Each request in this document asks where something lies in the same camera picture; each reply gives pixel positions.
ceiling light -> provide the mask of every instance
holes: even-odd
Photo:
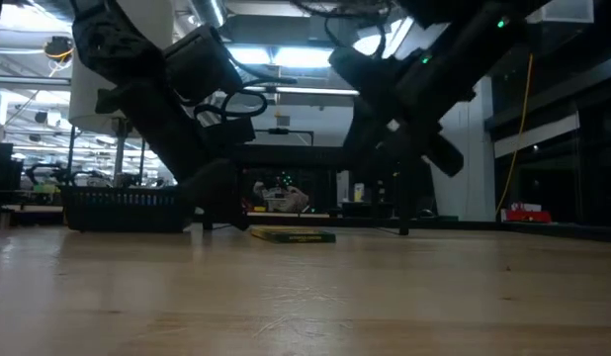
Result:
[[[228,51],[235,60],[244,64],[270,64],[270,55],[264,48],[229,47]]]
[[[258,93],[263,93],[263,92],[266,91],[265,87],[245,87],[244,89],[250,90],[250,91],[254,91],[254,92],[258,92]]]
[[[292,68],[326,68],[332,49],[308,47],[283,47],[275,56],[274,63]]]
[[[337,96],[358,96],[356,90],[348,89],[319,89],[319,88],[296,88],[296,87],[278,87],[278,93],[290,94],[318,94],[318,95],[337,95]]]

wooden tabletop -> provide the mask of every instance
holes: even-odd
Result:
[[[611,355],[611,244],[0,232],[3,355]]]

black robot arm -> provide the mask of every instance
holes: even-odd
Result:
[[[549,0],[400,0],[422,26],[448,23],[429,48],[404,60],[366,56],[340,47],[329,61],[360,92],[346,138],[359,179],[374,180],[407,157],[427,156],[444,173],[463,167],[460,151],[440,134],[440,119],[517,43],[526,40],[525,17]],[[395,130],[385,130],[396,121]]]
[[[217,90],[229,96],[245,93],[245,85],[231,64],[236,61],[217,31],[201,26],[161,50],[136,29],[116,0],[85,2],[87,6],[72,1],[79,58],[117,85],[114,90],[99,91],[96,112],[121,110],[180,182],[183,197],[246,228],[237,171],[227,150],[183,108],[198,106],[196,113],[202,108],[220,112],[201,104]],[[263,81],[294,82],[272,77]]]

fluorescent light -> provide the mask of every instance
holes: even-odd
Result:
[[[250,90],[250,91],[254,91],[254,92],[258,92],[258,93],[263,93],[263,92],[266,91],[265,87],[246,87],[244,89]]]
[[[244,64],[270,64],[268,51],[261,47],[229,47],[233,58]]]
[[[34,146],[34,145],[17,145],[13,147],[14,150],[21,151],[36,151],[36,152],[58,152],[68,153],[70,148],[68,147],[51,147],[51,146]],[[73,148],[75,153],[117,153],[115,148],[88,148],[88,147],[75,147]],[[125,157],[140,157],[140,149],[125,149]],[[158,157],[156,153],[150,150],[145,151],[145,158],[153,159]]]
[[[332,49],[308,47],[282,47],[275,56],[274,63],[292,68],[326,68]]]
[[[218,1],[211,0],[211,6],[214,8],[214,12],[216,13],[216,18],[218,19],[218,25],[216,27],[220,27],[224,25],[224,22],[226,22],[226,19],[224,18],[224,14],[222,13],[222,10],[218,5]]]
[[[347,89],[317,89],[317,88],[296,88],[296,87],[278,87],[278,93],[290,94],[319,94],[319,95],[338,95],[338,96],[358,96],[356,90]]]

black cable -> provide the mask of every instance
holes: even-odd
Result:
[[[378,43],[378,47],[374,54],[372,54],[373,58],[380,59],[383,57],[383,53],[385,53],[385,47],[387,47],[387,33],[385,32],[385,26],[382,23],[376,24],[378,28],[378,32],[381,34],[381,41]]]
[[[79,7],[77,6],[76,0],[70,0],[70,6],[72,6],[72,10],[77,15],[79,13]]]
[[[257,93],[257,92],[254,92],[252,90],[247,90],[247,89],[240,89],[233,94],[229,94],[229,97],[232,98],[235,94],[243,94],[243,95],[250,95],[250,96],[258,97],[259,99],[261,99],[262,105],[258,109],[252,112],[239,113],[239,112],[229,112],[227,110],[224,110],[223,108],[218,108],[210,104],[204,104],[204,105],[199,105],[194,109],[194,117],[196,118],[198,117],[200,113],[208,111],[210,113],[220,115],[220,119],[222,120],[222,122],[224,122],[227,117],[249,118],[249,117],[255,117],[258,115],[262,115],[264,114],[266,109],[268,109],[268,100],[266,100],[266,97],[262,93]]]
[[[300,10],[303,10],[311,15],[320,16],[326,19],[327,18],[329,19],[360,19],[360,18],[365,19],[365,18],[380,17],[380,14],[378,14],[378,12],[347,13],[345,11],[341,11],[341,10],[347,10],[349,8],[347,5],[342,5],[340,7],[334,8],[329,11],[323,11],[323,10],[317,10],[307,5],[304,5],[304,2],[301,0],[291,0],[290,2],[291,4],[293,4]],[[389,13],[392,8],[392,1],[385,0],[385,1],[382,1],[382,3],[386,4],[388,8],[387,12]]]
[[[329,30],[329,19],[330,18],[325,18],[325,22],[323,23],[323,28],[325,29],[325,34],[327,35],[327,37],[329,38],[330,41],[332,41],[332,43],[336,46],[340,46],[340,47],[344,47],[345,44],[341,42],[341,40],[338,39],[338,37],[336,37],[334,34],[332,34],[332,32]]]
[[[245,82],[243,85],[244,87],[249,87],[253,85],[266,84],[266,83],[277,83],[277,82],[286,83],[286,84],[297,83],[297,80],[294,78],[277,78],[277,79],[279,80],[276,80],[276,79],[269,80],[269,79],[261,79],[261,78],[254,79],[254,80]],[[256,109],[252,112],[240,113],[240,112],[227,111],[226,107],[228,106],[228,103],[236,94],[250,95],[250,96],[257,97],[261,100],[262,105],[259,109]],[[262,93],[258,93],[258,92],[244,88],[244,89],[240,89],[233,93],[228,94],[226,98],[224,98],[224,101],[222,102],[221,107],[219,108],[211,104],[204,104],[204,105],[197,106],[194,109],[194,117],[198,117],[200,113],[208,111],[208,112],[219,115],[220,121],[225,123],[228,117],[232,117],[232,118],[255,117],[255,116],[263,114],[266,111],[266,109],[268,109],[268,100]]]

